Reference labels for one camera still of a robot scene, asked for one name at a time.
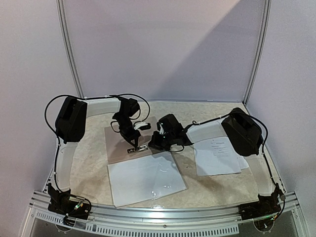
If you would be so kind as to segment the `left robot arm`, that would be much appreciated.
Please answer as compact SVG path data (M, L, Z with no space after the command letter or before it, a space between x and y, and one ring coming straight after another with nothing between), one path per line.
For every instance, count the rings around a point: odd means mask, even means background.
M135 94L109 95L103 97L78 98L65 95L55 126L50 129L56 136L56 154L53 177L48 184L48 193L54 206L62 214L70 214L73 203L63 194L70 194L70 172L74 152L85 134L88 117L112 114L113 122L118 124L118 133L132 147L137 148L140 132L151 125L145 120L138 121L133 116L140 112L139 96Z

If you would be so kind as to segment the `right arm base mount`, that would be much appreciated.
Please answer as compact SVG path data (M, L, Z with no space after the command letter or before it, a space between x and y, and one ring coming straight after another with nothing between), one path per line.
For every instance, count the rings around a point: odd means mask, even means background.
M259 200L238 206L238 213L242 220L255 219L259 217L270 217L273 214L281 214L283 207L278 198L272 196L258 196Z

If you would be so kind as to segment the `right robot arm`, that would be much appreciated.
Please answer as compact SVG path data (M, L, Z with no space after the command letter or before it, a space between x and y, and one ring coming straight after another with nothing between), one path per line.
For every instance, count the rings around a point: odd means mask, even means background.
M259 119L240 108L233 108L229 113L207 121L193 121L187 126L183 126L175 115L167 114L158 120L149 147L169 152L173 145L185 147L221 137L227 138L234 151L250 166L262 198L256 203L255 211L259 215L271 211L275 205L271 197L285 201L284 188L273 176L265 154L268 129Z

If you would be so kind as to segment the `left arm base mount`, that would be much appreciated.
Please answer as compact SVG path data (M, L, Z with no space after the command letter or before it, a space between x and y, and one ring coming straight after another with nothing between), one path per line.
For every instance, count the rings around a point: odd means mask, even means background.
M49 183L47 188L50 196L48 211L64 215L66 217L87 220L91 209L91 202L80 196L75 196L70 191L60 192Z

